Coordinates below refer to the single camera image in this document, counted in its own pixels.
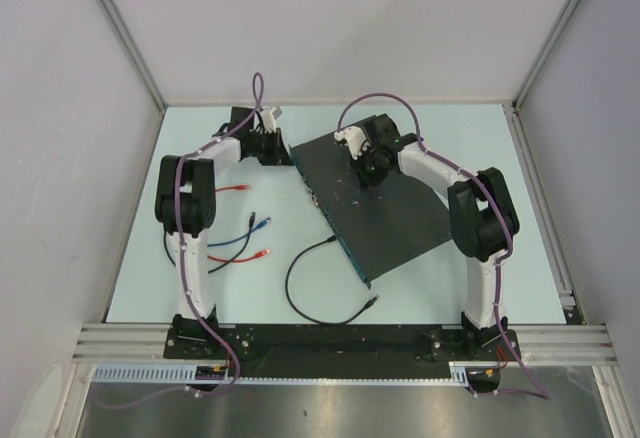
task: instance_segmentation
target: light blue table surface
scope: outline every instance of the light blue table surface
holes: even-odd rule
[[[295,146],[332,131],[340,106],[290,106],[278,120]],[[424,138],[436,151],[471,169],[495,166],[504,173],[521,222],[515,252],[505,266],[504,299],[511,323],[564,323],[560,300],[540,230],[527,193],[506,119],[499,105],[422,105],[416,111]],[[402,134],[413,131],[407,111],[395,105],[357,106],[345,123],[388,113]],[[151,162],[140,205],[108,313],[109,322],[169,322],[180,286],[162,248],[162,226],[154,201],[161,158],[195,150],[229,119],[229,107],[169,108]],[[223,323],[304,323],[287,304],[285,272],[303,248],[331,235],[320,211],[293,167],[262,167],[247,159],[229,167],[216,186],[246,183],[251,189],[216,195],[217,215],[210,242],[245,233],[251,211],[271,224],[256,232],[245,253],[270,248],[268,256],[232,264],[212,275]],[[232,256],[241,243],[212,248]],[[351,316],[373,294],[381,299],[354,323],[459,323],[466,300],[465,259],[453,242],[362,284],[339,244],[301,259],[291,293],[306,313],[326,321]]]

